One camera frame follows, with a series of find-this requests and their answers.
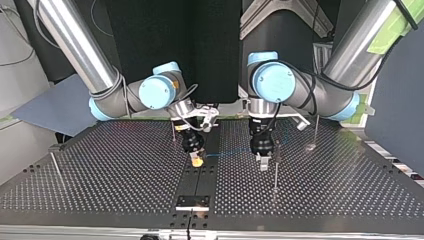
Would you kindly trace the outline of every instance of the metal rod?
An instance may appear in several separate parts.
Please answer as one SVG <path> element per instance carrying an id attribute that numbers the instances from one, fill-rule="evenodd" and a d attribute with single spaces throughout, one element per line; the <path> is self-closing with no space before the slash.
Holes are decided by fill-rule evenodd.
<path id="1" fill-rule="evenodd" d="M 275 163 L 274 192 L 278 192 L 278 162 Z"/>
<path id="2" fill-rule="evenodd" d="M 54 167 L 56 168 L 57 175 L 59 176 L 59 179 L 60 179 L 60 181 L 63 185 L 63 190 L 66 191 L 65 181 L 63 181 L 62 173 L 60 172 L 60 168 L 59 168 L 59 165 L 57 164 L 56 157 L 54 156 L 54 153 L 52 153 L 52 152 L 50 153 L 50 156 L 52 157 Z"/>
<path id="3" fill-rule="evenodd" d="M 91 93 L 102 92 L 117 80 L 116 71 L 105 57 L 73 0 L 40 1 L 39 15 L 69 62 Z"/>
<path id="4" fill-rule="evenodd" d="M 359 86 L 383 56 L 367 50 L 395 7 L 392 0 L 368 1 L 335 49 L 324 74 L 345 86 Z"/>

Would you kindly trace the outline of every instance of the table surface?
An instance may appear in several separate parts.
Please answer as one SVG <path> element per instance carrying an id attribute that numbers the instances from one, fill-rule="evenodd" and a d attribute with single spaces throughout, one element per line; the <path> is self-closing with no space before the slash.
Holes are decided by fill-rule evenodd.
<path id="1" fill-rule="evenodd" d="M 0 225 L 424 234 L 424 189 L 356 135 L 324 120 L 308 151 L 312 127 L 276 129 L 278 191 L 274 160 L 261 172 L 249 152 L 247 120 L 219 121 L 202 168 L 168 121 L 98 124 L 0 186 Z M 183 195 L 210 197 L 209 212 L 176 211 Z"/>

